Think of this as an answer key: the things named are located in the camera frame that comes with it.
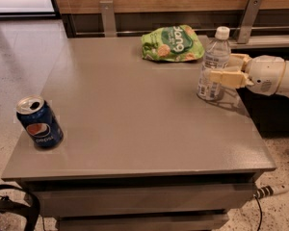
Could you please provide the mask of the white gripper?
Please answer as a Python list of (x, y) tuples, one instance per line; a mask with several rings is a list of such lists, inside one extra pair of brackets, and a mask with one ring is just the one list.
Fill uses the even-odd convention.
[(232, 53), (228, 66), (239, 70), (228, 71), (226, 68), (211, 70), (209, 80), (227, 88), (247, 87), (253, 93), (270, 96), (279, 88), (285, 61), (274, 56), (264, 55), (252, 59), (248, 54)]

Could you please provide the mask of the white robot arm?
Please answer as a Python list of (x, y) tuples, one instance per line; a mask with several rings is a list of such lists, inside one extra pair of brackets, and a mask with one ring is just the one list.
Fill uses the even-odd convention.
[(231, 54), (226, 68), (208, 70), (206, 76), (227, 88), (247, 88), (257, 94), (289, 98), (289, 61), (280, 57)]

